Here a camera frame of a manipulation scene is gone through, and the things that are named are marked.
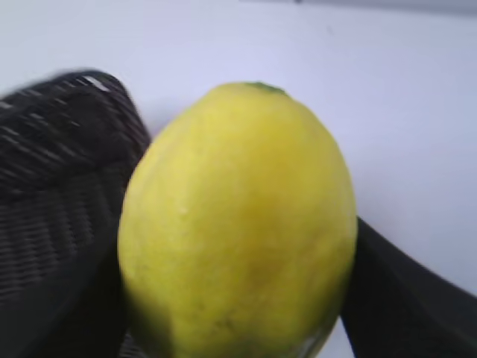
lemon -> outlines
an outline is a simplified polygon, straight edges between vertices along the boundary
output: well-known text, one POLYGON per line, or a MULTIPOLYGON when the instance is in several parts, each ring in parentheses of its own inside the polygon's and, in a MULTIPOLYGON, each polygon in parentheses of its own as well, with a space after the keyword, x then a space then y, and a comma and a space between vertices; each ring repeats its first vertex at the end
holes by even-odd
POLYGON ((133 173, 119 262, 151 358, 298 357, 326 341, 353 265, 356 205, 329 131, 283 90, 223 84, 133 173))

white wall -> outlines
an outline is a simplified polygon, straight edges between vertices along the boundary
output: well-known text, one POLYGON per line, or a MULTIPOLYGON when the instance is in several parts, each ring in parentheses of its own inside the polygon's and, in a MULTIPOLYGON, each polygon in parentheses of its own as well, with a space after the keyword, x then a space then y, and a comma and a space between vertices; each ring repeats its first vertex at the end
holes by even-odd
MULTIPOLYGON (((334 133, 361 216, 477 294, 477 19, 238 0, 17 0, 0 91, 94 66, 149 128, 232 80, 284 87, 334 133)), ((323 357, 350 357, 339 330, 323 357)))

yellow lemon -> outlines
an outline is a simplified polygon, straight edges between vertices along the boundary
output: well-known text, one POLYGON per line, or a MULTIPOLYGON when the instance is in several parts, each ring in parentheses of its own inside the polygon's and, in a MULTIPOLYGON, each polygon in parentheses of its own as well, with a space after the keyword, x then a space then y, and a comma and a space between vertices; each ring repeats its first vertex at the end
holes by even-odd
POLYGON ((151 358, 298 357, 325 342, 355 252, 344 158, 304 105, 223 84, 172 121, 131 178, 119 262, 151 358))

white surface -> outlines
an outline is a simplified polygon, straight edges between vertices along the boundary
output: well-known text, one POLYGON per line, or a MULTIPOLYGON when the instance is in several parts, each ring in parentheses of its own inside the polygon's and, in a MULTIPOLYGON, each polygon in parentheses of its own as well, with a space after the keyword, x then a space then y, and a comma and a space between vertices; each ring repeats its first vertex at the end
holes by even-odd
MULTIPOLYGON (((18 0, 2 92, 59 69, 124 81, 149 128, 234 80, 282 86, 334 133, 359 213, 477 294, 477 20, 236 0, 18 0)), ((342 330, 323 358, 351 357, 342 330)))

white background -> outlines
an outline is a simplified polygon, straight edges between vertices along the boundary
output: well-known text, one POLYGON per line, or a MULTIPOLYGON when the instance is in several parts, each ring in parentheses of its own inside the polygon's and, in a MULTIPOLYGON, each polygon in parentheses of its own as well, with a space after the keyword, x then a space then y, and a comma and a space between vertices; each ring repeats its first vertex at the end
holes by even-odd
MULTIPOLYGON (((9 0, 0 91, 61 69, 119 77, 156 133, 225 81, 310 106, 359 214, 477 294, 477 18, 236 0, 9 0)), ((351 357, 341 326, 323 358, 351 357)))

